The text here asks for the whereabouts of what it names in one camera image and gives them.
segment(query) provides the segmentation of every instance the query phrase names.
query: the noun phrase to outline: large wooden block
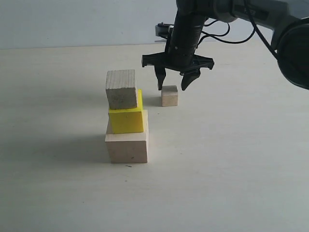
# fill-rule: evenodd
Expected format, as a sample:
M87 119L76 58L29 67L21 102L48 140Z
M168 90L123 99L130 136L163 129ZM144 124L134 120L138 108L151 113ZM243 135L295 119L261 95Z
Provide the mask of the large wooden block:
M111 122L107 126L105 144L112 163L147 163L148 162L148 112L143 110L144 132L113 134Z
M178 105L177 86L163 86L161 91L162 106Z
M142 91L139 89L138 106L133 109L109 110L114 134L138 133L144 131Z
M112 110L136 108L138 105L138 94L135 71L108 71L106 95Z

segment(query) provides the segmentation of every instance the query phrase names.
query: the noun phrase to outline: yellow block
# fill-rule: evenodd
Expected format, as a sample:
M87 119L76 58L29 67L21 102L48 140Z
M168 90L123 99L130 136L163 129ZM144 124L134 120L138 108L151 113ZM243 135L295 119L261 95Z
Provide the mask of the yellow block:
M143 101L141 89L138 91L138 106L133 109L109 110L109 117L114 134L144 132Z

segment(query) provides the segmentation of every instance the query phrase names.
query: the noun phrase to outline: wooden block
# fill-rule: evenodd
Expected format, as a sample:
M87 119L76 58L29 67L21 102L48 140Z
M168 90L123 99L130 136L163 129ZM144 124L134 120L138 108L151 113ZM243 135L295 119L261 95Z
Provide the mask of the wooden block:
M147 163L148 162L148 112L143 110L144 132L113 134L111 122L107 126L105 144L112 163Z
M177 86L163 86L161 91L162 106L178 105Z
M114 134L138 133L144 131L142 91L139 89L138 107L133 109L109 110Z
M112 110L136 108L138 105L138 93L135 71L108 71L106 95Z

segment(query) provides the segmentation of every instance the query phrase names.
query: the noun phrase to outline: robotic arm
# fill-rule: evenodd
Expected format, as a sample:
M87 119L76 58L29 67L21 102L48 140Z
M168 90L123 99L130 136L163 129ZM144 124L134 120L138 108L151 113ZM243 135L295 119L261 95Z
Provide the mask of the robotic arm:
M156 34L165 35L165 51L142 56L142 66L153 65L162 89L165 69L180 72L182 90L200 77L200 68L214 67L212 58L195 55L209 18L230 23L250 21L292 84L309 89L309 0L177 0L174 25L158 24ZM268 44L257 25L273 30Z

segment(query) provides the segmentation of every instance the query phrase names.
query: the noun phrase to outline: small wooden cube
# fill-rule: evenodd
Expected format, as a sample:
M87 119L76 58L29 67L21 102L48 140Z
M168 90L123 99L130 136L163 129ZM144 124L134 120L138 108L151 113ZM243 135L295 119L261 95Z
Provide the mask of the small wooden cube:
M139 89L138 107L133 109L109 110L109 117L114 134L138 133L144 131L142 92Z
M134 70L108 71L106 95L112 110L136 108L137 84Z
M177 86L163 86L161 91L162 106L178 105Z
M147 163L148 162L148 112L143 110L144 132L113 134L111 123L107 126L105 144L111 163Z

